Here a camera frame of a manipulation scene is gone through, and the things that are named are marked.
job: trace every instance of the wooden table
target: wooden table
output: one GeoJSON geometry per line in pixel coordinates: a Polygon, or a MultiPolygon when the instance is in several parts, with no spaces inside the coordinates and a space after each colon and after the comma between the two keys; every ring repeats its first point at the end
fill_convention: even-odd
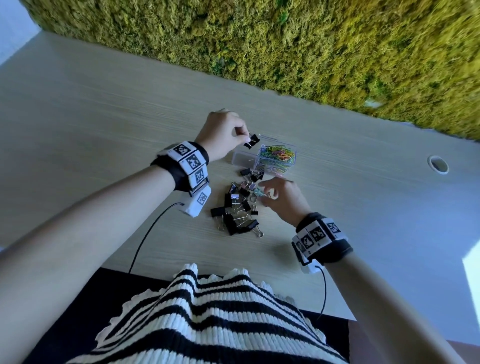
{"type": "MultiPolygon", "coordinates": [[[[0,245],[147,166],[164,146],[193,140],[208,112],[223,107],[252,132],[297,145],[287,177],[311,206],[334,218],[445,337],[480,343],[480,279],[464,265],[480,239],[480,145],[48,33],[0,68],[0,245]],[[431,154],[450,164],[447,175],[428,166],[431,154]]],[[[166,213],[133,272],[169,279],[189,262],[200,274],[244,267],[300,308],[320,311],[323,279],[301,273],[291,226],[259,206],[264,237],[230,237],[209,216],[241,179],[238,170],[228,157],[212,163],[203,212],[166,213]]],[[[173,193],[103,266],[127,271],[152,221],[177,199],[173,193]]],[[[326,276],[324,312],[353,318],[326,276]]]]}

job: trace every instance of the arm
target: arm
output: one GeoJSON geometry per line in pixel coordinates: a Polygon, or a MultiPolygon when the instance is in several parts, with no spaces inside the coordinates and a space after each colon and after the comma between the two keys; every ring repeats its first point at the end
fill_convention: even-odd
{"type": "MultiPolygon", "coordinates": [[[[298,186],[278,177],[259,184],[284,221],[297,227],[312,212],[298,186]]],[[[388,363],[464,363],[448,342],[355,253],[325,268],[358,323],[388,363]]]]}
{"type": "MultiPolygon", "coordinates": [[[[210,113],[195,139],[210,161],[247,140],[245,122],[227,111],[210,113]]],[[[19,363],[28,355],[174,188],[166,170],[145,168],[60,212],[0,254],[0,363],[19,363]]]]}

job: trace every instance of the black wristband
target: black wristband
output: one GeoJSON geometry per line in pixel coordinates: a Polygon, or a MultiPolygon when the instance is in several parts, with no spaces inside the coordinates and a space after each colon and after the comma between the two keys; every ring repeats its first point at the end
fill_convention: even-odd
{"type": "Polygon", "coordinates": [[[180,164],[178,164],[178,162],[174,161],[169,156],[157,156],[156,159],[150,163],[150,165],[159,166],[167,170],[172,175],[173,180],[175,181],[175,191],[190,191],[187,174],[180,167],[180,164]]]}
{"type": "Polygon", "coordinates": [[[305,216],[302,221],[300,221],[300,224],[298,224],[297,228],[295,229],[295,232],[298,233],[300,230],[306,228],[312,222],[314,222],[316,220],[321,220],[325,217],[326,216],[323,216],[322,214],[319,214],[318,212],[311,212],[310,214],[305,216]]]}
{"type": "Polygon", "coordinates": [[[335,240],[313,253],[310,259],[316,259],[323,266],[325,263],[338,262],[351,252],[353,248],[345,239],[335,240]]]}
{"type": "Polygon", "coordinates": [[[202,156],[205,158],[205,162],[206,164],[208,165],[208,162],[210,162],[210,157],[208,156],[208,153],[207,151],[205,150],[204,147],[202,147],[200,144],[198,144],[197,142],[189,142],[191,145],[193,145],[195,148],[197,148],[200,153],[202,154],[202,156]]]}

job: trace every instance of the green moss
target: green moss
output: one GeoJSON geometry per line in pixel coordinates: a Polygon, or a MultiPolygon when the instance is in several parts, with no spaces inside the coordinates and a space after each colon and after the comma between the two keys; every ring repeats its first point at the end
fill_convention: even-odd
{"type": "Polygon", "coordinates": [[[64,36],[480,140],[477,1],[23,3],[64,36]]]}

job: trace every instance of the knit sweater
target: knit sweater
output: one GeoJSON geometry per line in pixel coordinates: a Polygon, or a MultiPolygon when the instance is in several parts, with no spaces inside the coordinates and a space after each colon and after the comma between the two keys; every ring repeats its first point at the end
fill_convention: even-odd
{"type": "Polygon", "coordinates": [[[346,363],[291,299],[247,270],[197,275],[185,265],[166,289],[132,297],[96,348],[68,363],[346,363]]]}

